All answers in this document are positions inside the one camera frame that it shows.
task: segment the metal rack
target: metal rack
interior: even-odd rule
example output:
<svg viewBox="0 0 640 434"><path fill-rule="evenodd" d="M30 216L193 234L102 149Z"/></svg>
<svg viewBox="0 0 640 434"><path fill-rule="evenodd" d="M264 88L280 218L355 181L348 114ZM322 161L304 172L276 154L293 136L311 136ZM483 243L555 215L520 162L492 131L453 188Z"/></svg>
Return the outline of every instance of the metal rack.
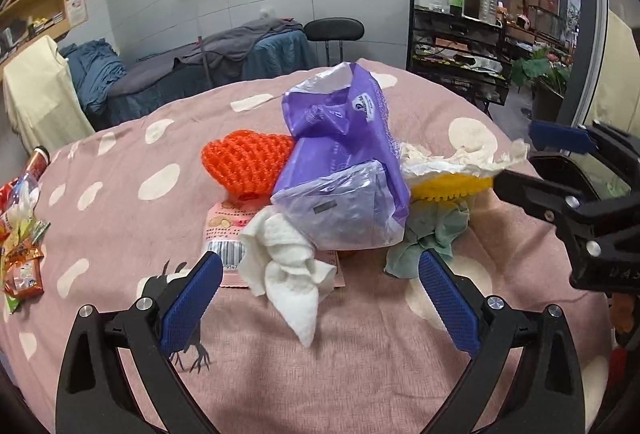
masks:
<svg viewBox="0 0 640 434"><path fill-rule="evenodd" d="M504 106L509 93L511 62L502 53L504 38L501 24L435 12L410 0L406 70L443 85L474 105L479 101L491 118L489 106ZM420 45L423 44L437 51L421 54ZM458 54L453 57L439 55L443 50ZM499 62L502 72L472 69L464 62L471 57Z"/></svg>

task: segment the polka dot bedsheet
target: polka dot bedsheet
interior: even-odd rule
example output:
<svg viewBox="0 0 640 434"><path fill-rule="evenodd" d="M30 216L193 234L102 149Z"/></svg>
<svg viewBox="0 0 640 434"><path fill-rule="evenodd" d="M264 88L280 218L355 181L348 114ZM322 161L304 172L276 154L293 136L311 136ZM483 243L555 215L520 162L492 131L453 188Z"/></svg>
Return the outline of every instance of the polka dot bedsheet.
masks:
<svg viewBox="0 0 640 434"><path fill-rule="evenodd" d="M449 156L460 120L509 141L483 113L440 85L360 61L384 89L392 134ZM79 307L126 309L147 284L162 287L197 262L207 211L225 192L200 151L236 129L284 133L281 95L315 72L217 88L97 133L54 154L42 178L39 217L51 221L42 263L45 294L0 322L7 354L29 406L54 432L58 374ZM456 129L449 136L449 130ZM530 165L520 168L533 173ZM420 432L468 362L456 351L417 281L383 273L385 251L342 260L346 287L320 305L316 338L303 348L265 299L220 289L197 334L173 363L223 433ZM452 269L514 307L565 310L580 357L587 420L600 405L610 353L603 295L569 286L570 265L553 228L488 191L476 197L468 231L454 243ZM513 377L513 352L481 419L491 421ZM161 425L124 356L145 417Z"/></svg>

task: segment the purple package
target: purple package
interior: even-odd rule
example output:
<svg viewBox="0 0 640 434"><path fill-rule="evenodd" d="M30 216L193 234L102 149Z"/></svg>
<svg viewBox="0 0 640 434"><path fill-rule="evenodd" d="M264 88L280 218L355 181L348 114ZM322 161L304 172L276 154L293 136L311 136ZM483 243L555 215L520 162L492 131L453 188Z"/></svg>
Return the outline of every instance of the purple package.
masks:
<svg viewBox="0 0 640 434"><path fill-rule="evenodd" d="M271 202L318 249L402 240L410 202L382 89L343 63L289 90L282 112L296 146Z"/></svg>

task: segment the gray blanket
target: gray blanket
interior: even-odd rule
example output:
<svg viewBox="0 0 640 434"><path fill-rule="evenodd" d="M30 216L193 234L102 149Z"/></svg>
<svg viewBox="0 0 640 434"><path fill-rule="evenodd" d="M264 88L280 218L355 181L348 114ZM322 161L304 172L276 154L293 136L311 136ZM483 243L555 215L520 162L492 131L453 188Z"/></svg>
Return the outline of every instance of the gray blanket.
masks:
<svg viewBox="0 0 640 434"><path fill-rule="evenodd" d="M204 50L209 69L212 74L220 72L227 78L239 77L242 61L256 42L295 30L302 30L302 25L295 21L265 18L206 37ZM187 44L130 66L127 75L111 86L108 96L138 93L169 75L181 64L202 65L202 52L198 44Z"/></svg>

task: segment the orange crochet sponge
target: orange crochet sponge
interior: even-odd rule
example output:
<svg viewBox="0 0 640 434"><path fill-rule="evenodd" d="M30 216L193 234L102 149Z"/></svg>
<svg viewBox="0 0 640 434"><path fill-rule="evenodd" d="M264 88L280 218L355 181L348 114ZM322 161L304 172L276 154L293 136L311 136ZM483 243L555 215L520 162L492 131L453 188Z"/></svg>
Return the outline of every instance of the orange crochet sponge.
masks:
<svg viewBox="0 0 640 434"><path fill-rule="evenodd" d="M240 129L205 145L202 164L230 194L245 201L271 195L293 146L288 135Z"/></svg>

